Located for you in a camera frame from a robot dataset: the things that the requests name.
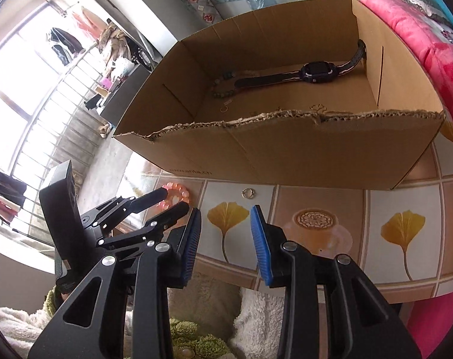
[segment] ginkgo leaf pattern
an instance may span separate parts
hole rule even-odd
[[[243,208],[236,202],[222,202],[221,204],[218,204],[208,211],[206,217],[215,227],[218,227],[222,232],[222,250],[223,256],[225,257],[227,263],[229,262],[225,252],[226,233],[229,229],[245,220],[249,216],[249,214],[250,212],[248,211],[248,209]]]
[[[390,220],[381,227],[381,236],[384,240],[397,244],[404,254],[404,269],[410,280],[412,277],[407,266],[407,248],[409,243],[424,227],[426,218],[411,211],[396,213]]]

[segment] pink blanket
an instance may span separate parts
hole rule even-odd
[[[403,0],[359,0],[407,44],[429,73],[453,119],[453,30]]]
[[[453,30],[403,0],[359,0],[407,44],[427,71],[453,118]],[[453,293],[417,301],[408,330],[427,358],[453,325]]]

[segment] watch face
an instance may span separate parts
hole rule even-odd
[[[306,72],[310,75],[328,74],[331,71],[331,67],[328,62],[311,62],[307,63]]]

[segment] metal screw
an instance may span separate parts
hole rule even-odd
[[[102,264],[104,266],[111,266],[112,264],[115,263],[117,259],[115,259],[115,256],[108,255],[105,258],[102,259]]]
[[[155,250],[158,252],[166,252],[170,249],[170,244],[168,243],[158,243],[155,246]]]
[[[298,245],[295,243],[295,242],[285,242],[283,244],[283,248],[286,250],[286,251],[296,251],[296,248],[298,247]]]
[[[342,265],[347,266],[351,263],[351,258],[349,257],[349,255],[339,254],[336,258],[338,259],[338,263]]]

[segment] clothes hanging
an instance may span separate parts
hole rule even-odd
[[[0,202],[0,219],[2,221],[5,221],[6,223],[10,224],[16,214],[17,214],[16,211],[10,209],[9,207],[5,206]]]
[[[84,50],[75,36],[57,27],[53,27],[50,30],[50,39],[53,42],[62,43],[67,46],[71,54],[79,54]]]
[[[14,204],[12,201],[9,201],[8,199],[2,197],[0,195],[0,203],[7,206],[7,208],[12,209],[15,213],[18,213],[21,209],[20,205]]]
[[[72,12],[70,17],[74,25],[92,41],[98,40],[108,24],[88,9],[81,7],[80,12]]]
[[[72,62],[72,56],[66,52],[60,44],[54,44],[52,49],[64,66],[67,66],[70,62]]]
[[[87,110],[95,109],[97,107],[97,104],[99,101],[102,99],[102,96],[100,94],[94,95],[90,100],[84,101],[83,103],[85,104],[85,107]]]
[[[24,193],[27,184],[16,180],[0,171],[0,195],[12,201],[14,204],[24,206]]]

